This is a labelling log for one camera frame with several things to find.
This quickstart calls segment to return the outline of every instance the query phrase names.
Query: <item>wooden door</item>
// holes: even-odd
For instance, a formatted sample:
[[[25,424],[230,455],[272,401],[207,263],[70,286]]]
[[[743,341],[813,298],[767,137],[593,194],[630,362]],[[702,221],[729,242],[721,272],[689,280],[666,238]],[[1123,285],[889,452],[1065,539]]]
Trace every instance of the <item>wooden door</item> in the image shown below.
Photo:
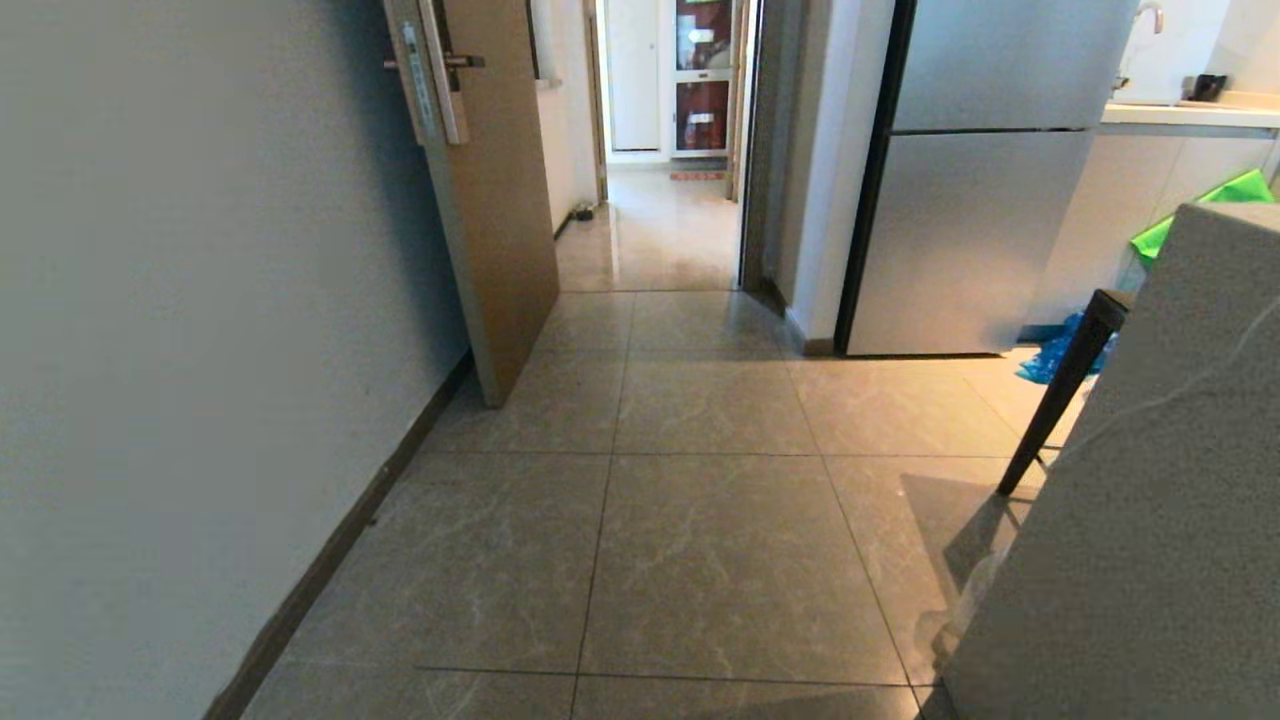
[[[476,373],[498,407],[559,293],[525,1],[384,5]]]

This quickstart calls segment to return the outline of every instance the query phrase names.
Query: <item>floor tile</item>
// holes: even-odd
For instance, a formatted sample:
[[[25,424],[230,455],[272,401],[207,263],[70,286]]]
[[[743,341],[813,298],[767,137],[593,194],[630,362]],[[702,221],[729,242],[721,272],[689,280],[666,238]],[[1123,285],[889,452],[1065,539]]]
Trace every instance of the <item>floor tile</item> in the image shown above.
[[[628,292],[562,292],[538,336],[538,350],[626,350]]]
[[[609,452],[622,351],[535,352],[500,410],[472,375],[426,438],[426,450]]]
[[[567,291],[731,290],[737,204],[723,182],[677,182],[668,170],[609,168],[609,202],[571,223],[556,246]]]
[[[923,720],[960,720],[947,689],[937,687],[915,688],[915,700],[920,703]]]
[[[964,378],[1000,414],[1018,437],[1021,437],[1027,432],[1027,425],[1030,424],[1032,416],[1036,415],[1036,409],[1039,407],[1039,402],[1044,397],[1044,389],[1048,387],[1024,380],[1012,373],[965,373]],[[1075,427],[1075,420],[1080,416],[1080,410],[1084,409],[1084,400],[1092,387],[1093,380],[1087,380],[1080,386],[1080,391],[1071,400],[1071,404],[1066,406],[1053,432],[1050,433],[1050,445],[1062,445],[1066,442],[1066,436]]]
[[[573,678],[283,662],[244,720],[563,720]]]
[[[556,241],[561,290],[607,292],[622,279],[621,256],[613,233],[611,205],[596,209],[595,219],[570,223]]]
[[[782,318],[745,292],[644,292],[636,350],[776,350]]]
[[[910,688],[582,678],[573,720],[911,720]]]
[[[573,671],[607,473],[588,455],[416,459],[287,657]]]
[[[849,524],[913,684],[937,680],[959,637],[950,625],[974,566],[1009,547],[1041,471],[993,496],[1007,460],[828,457]]]
[[[788,363],[824,455],[1007,457],[1018,436],[956,374],[876,360]]]
[[[582,670],[904,683],[818,457],[623,456]]]
[[[778,351],[632,351],[617,452],[814,455]]]

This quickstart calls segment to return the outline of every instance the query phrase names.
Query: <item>door frame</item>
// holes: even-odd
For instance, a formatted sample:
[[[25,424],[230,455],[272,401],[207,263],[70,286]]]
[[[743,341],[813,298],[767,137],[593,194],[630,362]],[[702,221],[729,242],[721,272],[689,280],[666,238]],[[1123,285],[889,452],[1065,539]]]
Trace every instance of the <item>door frame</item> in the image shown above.
[[[750,292],[772,291],[765,252],[778,247],[782,209],[786,200],[786,170],[791,151],[795,82],[800,64],[799,33],[804,3],[794,0],[749,0],[756,3],[755,56],[751,104],[744,108],[741,129],[746,133],[742,163],[741,208],[739,209],[739,287]]]
[[[730,128],[731,137],[746,133],[746,152],[741,158],[742,202],[739,208],[737,284],[745,291],[763,291],[771,286],[765,277],[765,249],[777,243],[782,232],[782,188],[786,179],[791,136],[792,82],[800,56],[797,31],[801,27],[803,3],[794,0],[746,0],[756,3],[755,56],[750,59],[754,76],[751,105],[742,109],[742,118]],[[596,183],[602,201],[608,197],[604,150],[604,106],[600,83],[599,18],[595,0],[582,0],[588,29],[588,67],[591,83],[591,129],[596,147]],[[739,41],[745,45],[746,37]]]
[[[586,41],[586,87],[591,105],[591,151],[595,156],[595,197],[598,204],[609,200],[608,151],[604,147],[604,87],[600,83],[600,23],[595,0],[582,0],[582,32]]]

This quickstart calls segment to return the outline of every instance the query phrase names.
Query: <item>gray wall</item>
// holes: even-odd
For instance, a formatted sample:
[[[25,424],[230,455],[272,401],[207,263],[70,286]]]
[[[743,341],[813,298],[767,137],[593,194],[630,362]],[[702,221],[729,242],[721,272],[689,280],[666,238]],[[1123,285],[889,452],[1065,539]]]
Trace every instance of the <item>gray wall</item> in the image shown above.
[[[961,717],[1280,716],[1277,274],[1280,206],[1178,211],[943,671]]]
[[[380,4],[0,4],[0,716],[193,717],[466,350]]]

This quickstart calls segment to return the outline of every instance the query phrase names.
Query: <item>green plastic bag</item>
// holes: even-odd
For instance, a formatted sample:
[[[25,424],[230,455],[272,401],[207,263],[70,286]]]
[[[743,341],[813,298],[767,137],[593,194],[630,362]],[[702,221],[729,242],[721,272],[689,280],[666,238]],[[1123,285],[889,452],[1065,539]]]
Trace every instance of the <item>green plastic bag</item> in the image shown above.
[[[1271,195],[1271,190],[1267,188],[1267,181],[1262,177],[1262,170],[1249,170],[1230,182],[1215,187],[1213,190],[1197,197],[1196,201],[1275,202],[1276,199]],[[1165,240],[1169,237],[1169,227],[1172,224],[1174,217],[1170,215],[1135,234],[1133,240],[1129,241],[1129,243],[1133,245],[1133,249],[1138,251],[1138,259],[1142,261],[1142,265],[1148,270],[1151,269],[1152,263],[1156,261],[1156,256],[1160,255],[1160,247],[1165,245]]]

